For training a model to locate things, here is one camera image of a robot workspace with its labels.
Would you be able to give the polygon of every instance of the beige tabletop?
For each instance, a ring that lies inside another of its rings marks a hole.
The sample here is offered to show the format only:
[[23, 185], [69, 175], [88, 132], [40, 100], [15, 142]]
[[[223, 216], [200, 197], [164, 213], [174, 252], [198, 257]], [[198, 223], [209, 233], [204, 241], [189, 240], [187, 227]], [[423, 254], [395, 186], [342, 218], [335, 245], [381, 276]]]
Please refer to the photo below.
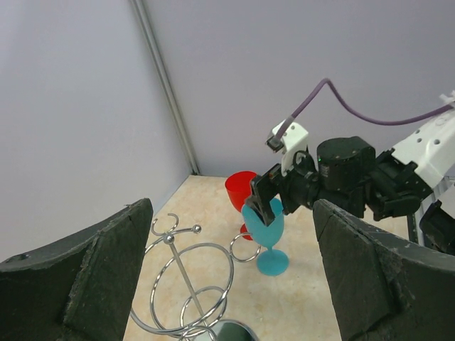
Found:
[[[155, 214], [159, 219], [156, 229], [165, 232], [174, 223], [168, 213], [180, 218], [178, 229], [202, 226], [200, 234], [185, 233], [176, 236], [178, 250], [201, 242], [213, 242], [229, 249], [229, 243], [239, 233], [242, 215], [230, 204], [224, 187], [224, 178], [190, 176], [164, 207]], [[367, 211], [365, 221], [407, 239], [405, 218], [374, 222]], [[156, 240], [150, 234], [148, 244]], [[286, 216], [284, 233], [275, 246], [287, 253], [289, 268], [277, 277], [262, 275], [255, 261], [235, 262], [235, 275], [227, 299], [224, 318], [239, 320], [249, 325], [261, 341], [341, 339], [331, 296], [323, 270], [321, 253], [314, 231], [312, 211], [300, 207]], [[256, 243], [240, 238], [234, 252], [248, 257], [257, 248]], [[168, 246], [160, 243], [145, 256], [141, 276], [133, 301], [137, 315], [150, 325], [150, 292], [156, 275], [172, 257]], [[224, 287], [229, 265], [217, 249], [200, 248], [182, 255], [182, 262], [195, 290], [205, 286]], [[189, 297], [188, 289], [175, 263], [161, 277], [156, 292], [156, 314], [166, 328], [177, 328], [181, 307]], [[219, 293], [208, 291], [198, 296], [204, 309], [209, 309]], [[185, 322], [198, 317], [196, 307], [188, 306]], [[139, 328], [131, 318], [124, 340], [175, 340], [152, 335]]]

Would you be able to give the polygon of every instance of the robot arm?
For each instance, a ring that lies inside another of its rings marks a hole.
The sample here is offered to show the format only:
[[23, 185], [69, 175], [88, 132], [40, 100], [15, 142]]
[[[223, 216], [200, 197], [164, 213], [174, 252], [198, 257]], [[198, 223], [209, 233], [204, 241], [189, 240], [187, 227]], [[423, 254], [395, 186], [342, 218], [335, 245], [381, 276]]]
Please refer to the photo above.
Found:
[[[455, 92], [443, 100], [453, 105]], [[375, 220], [412, 215], [455, 164], [455, 110], [430, 119], [377, 158], [375, 149], [357, 136], [324, 141], [317, 148], [318, 171], [308, 152], [308, 132], [293, 122], [277, 139], [282, 124], [267, 139], [274, 152], [283, 153], [282, 162], [252, 180], [245, 202], [266, 225], [274, 220], [269, 201], [276, 195], [286, 215], [300, 206], [312, 209], [319, 199], [360, 218], [365, 205]], [[441, 215], [433, 208], [434, 221]], [[429, 216], [422, 220], [427, 227]]]

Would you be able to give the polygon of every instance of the blue goblet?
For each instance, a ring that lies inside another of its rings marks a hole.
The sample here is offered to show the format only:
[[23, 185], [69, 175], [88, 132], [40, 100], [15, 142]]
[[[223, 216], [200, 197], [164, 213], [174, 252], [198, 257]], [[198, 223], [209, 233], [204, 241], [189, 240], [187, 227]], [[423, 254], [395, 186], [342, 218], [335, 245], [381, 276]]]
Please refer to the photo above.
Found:
[[257, 268], [264, 275], [277, 276], [286, 271], [289, 266], [289, 258], [283, 251], [272, 248], [283, 235], [283, 205], [274, 197], [270, 201], [270, 206], [272, 206], [275, 220], [269, 226], [264, 225], [256, 212], [246, 205], [242, 207], [242, 215], [253, 240], [267, 248], [257, 257]]

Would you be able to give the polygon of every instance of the wall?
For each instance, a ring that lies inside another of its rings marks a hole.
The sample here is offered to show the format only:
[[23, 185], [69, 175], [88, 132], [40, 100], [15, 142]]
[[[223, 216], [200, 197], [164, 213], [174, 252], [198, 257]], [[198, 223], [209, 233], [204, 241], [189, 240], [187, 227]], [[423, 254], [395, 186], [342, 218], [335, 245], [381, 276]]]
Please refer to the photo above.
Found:
[[128, 1], [2, 1], [0, 28], [0, 260], [159, 209], [189, 169]]
[[[435, 109], [455, 89], [450, 0], [148, 4], [204, 174], [264, 172], [278, 162], [267, 134], [324, 77], [354, 109], [383, 120]], [[329, 90], [298, 122], [312, 153], [324, 139], [354, 135], [382, 151], [420, 125], [360, 121]]]

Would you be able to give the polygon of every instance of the cable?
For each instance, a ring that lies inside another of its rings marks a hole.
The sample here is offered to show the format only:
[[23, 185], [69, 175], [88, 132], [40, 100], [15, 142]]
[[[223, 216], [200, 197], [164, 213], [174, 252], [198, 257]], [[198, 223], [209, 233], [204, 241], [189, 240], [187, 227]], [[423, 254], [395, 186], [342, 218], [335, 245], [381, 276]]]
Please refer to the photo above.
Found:
[[276, 139], [280, 140], [281, 137], [283, 137], [284, 132], [289, 128], [291, 123], [295, 120], [295, 118], [310, 104], [310, 102], [316, 97], [316, 95], [321, 91], [322, 87], [327, 84], [330, 89], [332, 90], [333, 94], [335, 95], [336, 99], [340, 102], [340, 104], [346, 109], [348, 112], [350, 112], [352, 115], [355, 117], [362, 119], [363, 121], [367, 121], [373, 124], [377, 124], [380, 126], [402, 126], [405, 124], [410, 124], [410, 123], [415, 123], [418, 121], [421, 121], [423, 119], [429, 119], [430, 117], [440, 115], [444, 112], [447, 112], [449, 110], [452, 110], [453, 107], [450, 104], [444, 105], [443, 107], [440, 107], [438, 109], [435, 109], [431, 112], [427, 112], [426, 114], [413, 117], [411, 119], [402, 119], [401, 121], [380, 121], [379, 119], [371, 119], [370, 117], [366, 117], [365, 115], [361, 114], [360, 112], [354, 110], [353, 108], [349, 107], [349, 105], [346, 103], [346, 101], [340, 96], [338, 93], [338, 90], [335, 88], [335, 85], [333, 85], [332, 81], [329, 80], [328, 78], [324, 78], [322, 81], [319, 82], [319, 84], [314, 88], [314, 90], [311, 92], [311, 94], [302, 102], [302, 104], [299, 105], [297, 109], [294, 110], [291, 116], [289, 116], [282, 126], [278, 129], [277, 135], [275, 136]]

